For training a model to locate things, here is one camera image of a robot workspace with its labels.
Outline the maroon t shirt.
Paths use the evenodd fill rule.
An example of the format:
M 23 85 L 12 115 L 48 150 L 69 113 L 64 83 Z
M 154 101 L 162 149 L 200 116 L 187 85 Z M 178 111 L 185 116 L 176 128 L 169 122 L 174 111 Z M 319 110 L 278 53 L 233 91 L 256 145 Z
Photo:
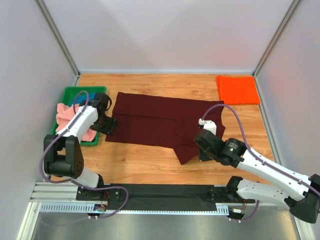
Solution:
M 107 142 L 159 146 L 173 149 L 184 165 L 198 154 L 194 137 L 199 119 L 212 106 L 206 119 L 213 121 L 216 134 L 223 137 L 223 101 L 170 98 L 143 94 L 118 93 L 112 111 L 117 129 Z

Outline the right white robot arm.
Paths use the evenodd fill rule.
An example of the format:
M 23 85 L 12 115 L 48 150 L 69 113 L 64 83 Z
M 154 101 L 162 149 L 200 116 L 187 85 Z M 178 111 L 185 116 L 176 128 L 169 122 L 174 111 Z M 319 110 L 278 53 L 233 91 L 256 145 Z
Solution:
M 287 169 L 258 154 L 244 142 L 226 141 L 202 129 L 194 141 L 210 160 L 253 173 L 269 184 L 240 178 L 236 193 L 243 199 L 255 199 L 284 206 L 301 221 L 314 224 L 320 213 L 320 176 L 307 176 Z

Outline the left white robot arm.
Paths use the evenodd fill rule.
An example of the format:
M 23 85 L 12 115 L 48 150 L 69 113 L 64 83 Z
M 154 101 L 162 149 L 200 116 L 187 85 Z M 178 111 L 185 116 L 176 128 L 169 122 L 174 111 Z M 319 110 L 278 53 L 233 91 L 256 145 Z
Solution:
M 83 91 L 85 100 L 69 123 L 56 134 L 48 134 L 43 140 L 43 154 L 39 171 L 47 181 L 48 176 L 60 177 L 60 183 L 72 182 L 78 186 L 78 201 L 107 201 L 107 190 L 103 177 L 85 167 L 81 141 L 87 130 L 91 129 L 111 136 L 117 127 L 117 120 L 106 116 L 112 100 L 104 92 L 98 92 L 89 99 Z

